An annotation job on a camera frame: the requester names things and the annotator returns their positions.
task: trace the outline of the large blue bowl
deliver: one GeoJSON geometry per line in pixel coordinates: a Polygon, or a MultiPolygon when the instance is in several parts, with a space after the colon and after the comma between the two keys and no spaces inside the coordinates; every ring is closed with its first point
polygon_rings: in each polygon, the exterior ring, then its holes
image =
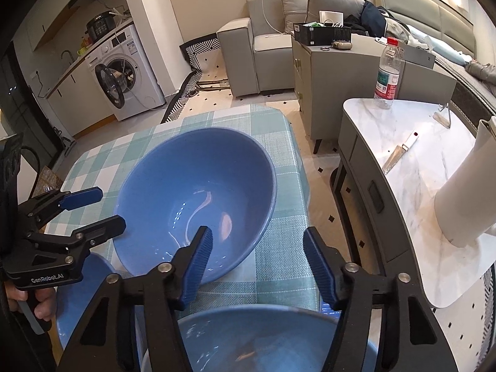
{"type": "Polygon", "coordinates": [[[177,135],[145,155],[124,181],[114,214],[126,231],[113,240],[132,275],[170,261],[202,225],[214,243],[202,283],[222,277],[255,248],[276,200],[274,165],[236,130],[208,127],[177,135]]]}
{"type": "MultiPolygon", "coordinates": [[[[334,317],[277,305],[241,305],[179,321],[194,372],[321,372],[336,332],[334,317]]],[[[369,343],[362,372],[375,368],[369,343]]],[[[151,372],[145,353],[142,372],[151,372]]]]}
{"type": "MultiPolygon", "coordinates": [[[[100,288],[101,283],[115,269],[97,253],[90,253],[83,265],[83,280],[76,284],[63,285],[57,289],[56,322],[60,343],[65,348],[69,338],[76,328],[79,319],[89,305],[93,295],[100,288]]],[[[140,359],[143,357],[144,346],[141,329],[136,323],[136,344],[140,359]]]]}

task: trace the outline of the sofa armrest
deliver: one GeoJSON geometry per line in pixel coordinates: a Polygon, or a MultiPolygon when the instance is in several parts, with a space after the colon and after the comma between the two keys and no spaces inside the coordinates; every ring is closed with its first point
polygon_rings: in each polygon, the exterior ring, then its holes
{"type": "Polygon", "coordinates": [[[230,21],[217,31],[229,85],[234,96],[258,94],[250,18],[230,21]]]}

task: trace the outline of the green and white plaid tablecloth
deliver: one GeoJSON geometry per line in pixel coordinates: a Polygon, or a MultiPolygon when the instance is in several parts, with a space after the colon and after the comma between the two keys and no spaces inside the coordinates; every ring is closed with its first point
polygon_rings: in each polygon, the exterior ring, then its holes
{"type": "MultiPolygon", "coordinates": [[[[277,200],[267,231],[255,250],[233,271],[200,287],[189,313],[234,304],[273,303],[319,310],[319,294],[303,252],[308,226],[309,186],[296,139],[281,111],[261,105],[202,113],[160,124],[96,147],[79,158],[62,190],[98,186],[99,203],[65,211],[46,233],[70,235],[83,225],[113,215],[127,174],[147,152],[174,135],[203,127],[229,127],[254,137],[269,153],[277,174],[277,200]]],[[[164,169],[164,177],[177,170],[164,169]]],[[[94,248],[125,271],[112,242],[94,248]]]]}

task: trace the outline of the human hand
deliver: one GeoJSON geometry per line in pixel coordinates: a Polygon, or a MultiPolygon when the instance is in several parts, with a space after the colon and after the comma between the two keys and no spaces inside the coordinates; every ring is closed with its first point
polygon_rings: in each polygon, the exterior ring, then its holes
{"type": "MultiPolygon", "coordinates": [[[[28,293],[18,290],[11,281],[5,282],[5,291],[7,292],[8,307],[11,312],[21,312],[17,301],[27,300],[28,293]]],[[[55,316],[57,306],[55,295],[56,292],[53,288],[43,288],[35,291],[36,299],[40,302],[34,309],[34,315],[38,319],[50,321],[55,316]]]]}

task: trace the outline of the bed headboard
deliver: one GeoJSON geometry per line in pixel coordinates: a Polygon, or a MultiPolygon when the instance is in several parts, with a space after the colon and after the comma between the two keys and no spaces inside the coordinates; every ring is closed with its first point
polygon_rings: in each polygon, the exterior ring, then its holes
{"type": "Polygon", "coordinates": [[[475,58],[474,26],[450,7],[442,7],[433,0],[374,0],[396,19],[441,39],[457,51],[475,58]]]}

